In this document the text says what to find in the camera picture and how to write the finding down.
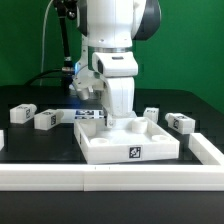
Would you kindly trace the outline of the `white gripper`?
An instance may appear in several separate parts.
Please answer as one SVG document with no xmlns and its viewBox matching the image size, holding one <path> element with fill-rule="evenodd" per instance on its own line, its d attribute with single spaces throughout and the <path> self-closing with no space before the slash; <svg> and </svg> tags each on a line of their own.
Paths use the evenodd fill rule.
<svg viewBox="0 0 224 224">
<path fill-rule="evenodd" d="M 138 64 L 132 52 L 92 54 L 92 67 L 100 74 L 105 87 L 101 103 L 107 115 L 105 125 L 114 126 L 113 117 L 128 117 L 133 109 L 134 76 L 138 74 Z"/>
</svg>

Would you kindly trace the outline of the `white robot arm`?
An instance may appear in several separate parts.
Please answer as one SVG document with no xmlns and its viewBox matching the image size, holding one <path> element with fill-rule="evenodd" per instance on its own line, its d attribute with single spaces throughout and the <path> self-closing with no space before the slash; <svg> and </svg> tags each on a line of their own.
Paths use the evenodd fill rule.
<svg viewBox="0 0 224 224">
<path fill-rule="evenodd" d="M 138 64 L 132 42 L 152 37 L 160 22 L 159 0 L 77 1 L 82 53 L 75 64 L 73 85 L 83 100 L 91 91 L 100 94 L 109 128 L 133 114 Z"/>
</svg>

